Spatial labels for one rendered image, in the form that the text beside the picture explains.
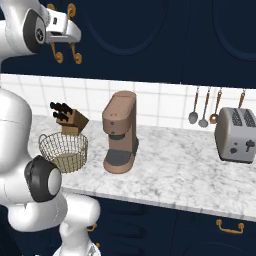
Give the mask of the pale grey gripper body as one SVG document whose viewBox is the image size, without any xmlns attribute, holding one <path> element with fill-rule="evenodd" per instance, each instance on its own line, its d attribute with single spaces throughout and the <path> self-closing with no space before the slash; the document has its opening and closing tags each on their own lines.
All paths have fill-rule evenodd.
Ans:
<svg viewBox="0 0 256 256">
<path fill-rule="evenodd" d="M 65 18 L 54 17 L 46 28 L 47 43 L 77 43 L 81 40 L 81 30 Z"/>
</svg>

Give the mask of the navy base cabinet door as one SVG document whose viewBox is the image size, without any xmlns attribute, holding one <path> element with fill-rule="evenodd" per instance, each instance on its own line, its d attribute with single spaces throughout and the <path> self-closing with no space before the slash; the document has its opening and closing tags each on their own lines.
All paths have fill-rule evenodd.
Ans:
<svg viewBox="0 0 256 256">
<path fill-rule="evenodd" d="M 97 198 L 101 214 L 90 234 L 102 256 L 170 256 L 176 212 Z"/>
</svg>

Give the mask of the navy base cabinet drawer front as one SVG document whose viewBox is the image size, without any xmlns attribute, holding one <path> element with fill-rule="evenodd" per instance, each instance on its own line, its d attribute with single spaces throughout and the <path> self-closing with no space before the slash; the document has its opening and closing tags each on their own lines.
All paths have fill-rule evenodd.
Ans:
<svg viewBox="0 0 256 256">
<path fill-rule="evenodd" d="M 244 223 L 244 233 L 220 231 L 217 219 L 222 220 L 223 228 L 235 230 L 238 223 Z M 172 256 L 256 256 L 256 222 L 179 211 Z"/>
</svg>

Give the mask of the wooden knife block with knives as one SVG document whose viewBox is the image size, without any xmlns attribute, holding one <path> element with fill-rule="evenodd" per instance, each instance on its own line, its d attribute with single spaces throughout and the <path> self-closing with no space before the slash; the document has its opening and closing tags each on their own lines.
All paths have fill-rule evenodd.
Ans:
<svg viewBox="0 0 256 256">
<path fill-rule="evenodd" d="M 63 135 L 78 136 L 89 122 L 87 117 L 66 103 L 51 102 L 50 108 L 56 123 L 61 126 Z"/>
</svg>

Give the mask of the brown coffee machine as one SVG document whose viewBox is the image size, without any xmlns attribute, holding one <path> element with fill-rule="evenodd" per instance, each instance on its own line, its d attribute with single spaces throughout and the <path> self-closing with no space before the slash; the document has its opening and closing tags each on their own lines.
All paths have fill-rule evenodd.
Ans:
<svg viewBox="0 0 256 256">
<path fill-rule="evenodd" d="M 102 113 L 103 131 L 109 141 L 104 168 L 110 173 L 123 174 L 133 166 L 139 145 L 136 106 L 134 92 L 118 91 L 113 94 Z"/>
</svg>

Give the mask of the grey hanging spoon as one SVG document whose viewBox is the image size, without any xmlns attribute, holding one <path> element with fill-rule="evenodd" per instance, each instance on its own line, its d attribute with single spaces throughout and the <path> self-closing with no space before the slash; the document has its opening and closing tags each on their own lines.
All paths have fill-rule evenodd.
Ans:
<svg viewBox="0 0 256 256">
<path fill-rule="evenodd" d="M 197 106 L 198 102 L 198 96 L 199 96 L 199 89 L 196 89 L 195 99 L 194 99 L 194 106 Z M 189 114 L 188 120 L 190 124 L 195 124 L 198 119 L 198 113 L 196 112 L 196 108 L 193 108 L 193 111 Z"/>
</svg>

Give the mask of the grey hanging ladle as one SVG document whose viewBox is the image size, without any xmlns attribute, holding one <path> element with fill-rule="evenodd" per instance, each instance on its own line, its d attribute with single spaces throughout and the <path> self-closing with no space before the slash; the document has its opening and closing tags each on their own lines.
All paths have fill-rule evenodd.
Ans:
<svg viewBox="0 0 256 256">
<path fill-rule="evenodd" d="M 205 115 L 206 115 L 206 110 L 207 110 L 207 106 L 208 106 L 208 102 L 209 102 L 210 90 L 211 90 L 211 88 L 208 88 L 208 91 L 206 94 L 206 99 L 205 99 L 205 104 L 204 104 L 203 116 L 198 122 L 198 124 L 201 128 L 206 128 L 208 126 L 208 121 L 206 120 Z"/>
</svg>

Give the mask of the copper hanging spoon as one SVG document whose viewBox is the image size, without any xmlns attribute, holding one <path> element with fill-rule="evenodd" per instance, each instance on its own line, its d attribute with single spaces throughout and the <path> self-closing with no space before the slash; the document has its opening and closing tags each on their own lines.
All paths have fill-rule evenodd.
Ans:
<svg viewBox="0 0 256 256">
<path fill-rule="evenodd" d="M 218 94 L 217 94 L 217 99 L 216 99 L 215 111 L 214 111 L 214 113 L 210 116 L 210 119 L 209 119 L 209 121 L 210 121 L 211 124 L 216 124 L 217 121 L 218 121 L 217 110 L 218 110 L 218 107 L 219 107 L 219 103 L 220 103 L 221 96 L 222 96 L 222 89 L 219 89 Z"/>
</svg>

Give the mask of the silver toaster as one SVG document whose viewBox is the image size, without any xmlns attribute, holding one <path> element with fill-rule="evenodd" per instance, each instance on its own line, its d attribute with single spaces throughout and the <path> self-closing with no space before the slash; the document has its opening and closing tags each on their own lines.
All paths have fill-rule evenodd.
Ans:
<svg viewBox="0 0 256 256">
<path fill-rule="evenodd" d="M 250 109 L 223 107 L 215 127 L 221 160 L 252 163 L 256 156 L 256 116 Z"/>
</svg>

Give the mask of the navy wall cabinet door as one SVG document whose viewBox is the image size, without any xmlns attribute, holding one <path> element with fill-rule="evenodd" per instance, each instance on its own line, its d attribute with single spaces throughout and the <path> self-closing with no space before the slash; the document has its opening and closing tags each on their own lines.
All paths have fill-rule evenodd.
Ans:
<svg viewBox="0 0 256 256">
<path fill-rule="evenodd" d="M 66 34 L 62 0 L 0 0 L 0 72 L 48 75 L 50 32 Z"/>
<path fill-rule="evenodd" d="M 182 74 L 182 0 L 62 0 L 76 6 L 80 65 L 69 77 L 178 83 Z"/>
<path fill-rule="evenodd" d="M 256 89 L 256 0 L 191 0 L 182 82 Z"/>
</svg>

